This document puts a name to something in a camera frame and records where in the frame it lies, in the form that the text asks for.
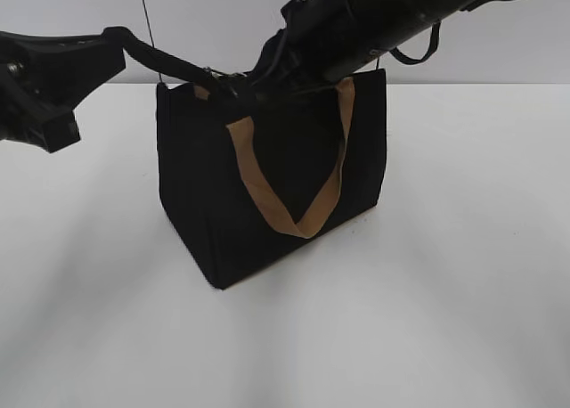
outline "bag handle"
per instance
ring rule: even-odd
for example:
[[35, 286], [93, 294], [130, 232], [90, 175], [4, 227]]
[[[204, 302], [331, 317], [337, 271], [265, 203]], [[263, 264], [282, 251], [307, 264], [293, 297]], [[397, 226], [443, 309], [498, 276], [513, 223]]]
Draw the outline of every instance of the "bag handle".
[[265, 221], [277, 232], [302, 239], [312, 239], [323, 228], [337, 207], [342, 190], [343, 167], [346, 159], [348, 136], [353, 120], [356, 91], [352, 78], [337, 85], [343, 139], [338, 148], [338, 160], [329, 179], [314, 198], [301, 220], [293, 217], [265, 179], [254, 151], [255, 123], [251, 117], [227, 126], [238, 160], [241, 180]]

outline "black tote bag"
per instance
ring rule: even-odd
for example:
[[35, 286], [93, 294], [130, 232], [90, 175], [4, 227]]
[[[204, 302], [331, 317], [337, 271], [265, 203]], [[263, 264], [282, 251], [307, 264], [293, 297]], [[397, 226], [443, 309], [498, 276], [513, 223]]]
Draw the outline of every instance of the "black tote bag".
[[157, 88], [160, 199], [218, 289], [373, 208], [387, 159], [383, 70], [264, 107], [236, 89]]

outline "white wall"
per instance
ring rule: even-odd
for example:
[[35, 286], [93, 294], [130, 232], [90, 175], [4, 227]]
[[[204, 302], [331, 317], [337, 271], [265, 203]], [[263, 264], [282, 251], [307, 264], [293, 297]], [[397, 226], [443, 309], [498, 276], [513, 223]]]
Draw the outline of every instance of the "white wall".
[[[289, 0], [148, 0], [158, 46], [199, 65], [251, 68], [282, 26]], [[397, 83], [570, 83], [568, 0], [491, 4], [444, 24], [440, 53], [421, 67], [386, 58]], [[140, 0], [0, 0], [0, 30], [34, 35], [98, 33], [126, 25], [148, 38]], [[404, 50], [422, 54], [425, 36]], [[132, 62], [119, 81], [156, 76]]]

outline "wire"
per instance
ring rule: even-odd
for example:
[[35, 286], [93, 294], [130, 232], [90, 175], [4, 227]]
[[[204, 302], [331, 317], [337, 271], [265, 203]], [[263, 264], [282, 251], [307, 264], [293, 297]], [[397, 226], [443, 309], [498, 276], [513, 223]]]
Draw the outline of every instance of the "wire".
[[[146, 19], [146, 26], [149, 30], [149, 35], [151, 36], [152, 48], [156, 49], [157, 47], [154, 44], [154, 36], [152, 35], [151, 18], [149, 18], [149, 9], [147, 8], [146, 0], [142, 0], [142, 8], [144, 9], [144, 18]], [[159, 79], [160, 79], [160, 83], [164, 83], [164, 80], [162, 79], [162, 73], [161, 72], [159, 72]]]

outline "black strap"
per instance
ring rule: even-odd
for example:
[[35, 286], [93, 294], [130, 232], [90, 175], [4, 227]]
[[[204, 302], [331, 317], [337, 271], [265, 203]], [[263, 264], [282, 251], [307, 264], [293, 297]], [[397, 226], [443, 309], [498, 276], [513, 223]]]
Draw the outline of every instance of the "black strap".
[[135, 61], [140, 62], [148, 69], [196, 83], [212, 94], [223, 91], [222, 85], [207, 71], [171, 54], [162, 52], [151, 45], [147, 45], [125, 27], [106, 28], [102, 33], [102, 37], [120, 45]]
[[439, 33], [442, 27], [442, 22], [437, 22], [431, 29], [431, 38], [429, 39], [429, 48], [426, 55], [421, 59], [413, 59], [403, 54], [397, 47], [390, 52], [399, 62], [404, 65], [419, 65], [431, 58], [439, 48]]

